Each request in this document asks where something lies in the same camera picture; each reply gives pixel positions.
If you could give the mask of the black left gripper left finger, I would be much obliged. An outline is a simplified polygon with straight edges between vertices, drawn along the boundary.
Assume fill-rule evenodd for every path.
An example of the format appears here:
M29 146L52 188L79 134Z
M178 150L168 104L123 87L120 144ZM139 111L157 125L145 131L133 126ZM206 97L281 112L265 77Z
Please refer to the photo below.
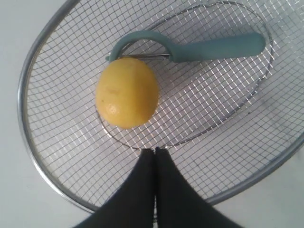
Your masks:
M118 191L77 228L152 228L155 202L155 155L143 149Z

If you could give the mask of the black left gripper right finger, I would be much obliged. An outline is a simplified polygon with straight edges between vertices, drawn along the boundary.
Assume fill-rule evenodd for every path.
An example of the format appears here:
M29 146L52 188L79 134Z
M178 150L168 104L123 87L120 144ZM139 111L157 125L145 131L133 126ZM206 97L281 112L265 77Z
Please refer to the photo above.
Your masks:
M202 199L182 176L166 149L156 148L157 223L160 228L238 228Z

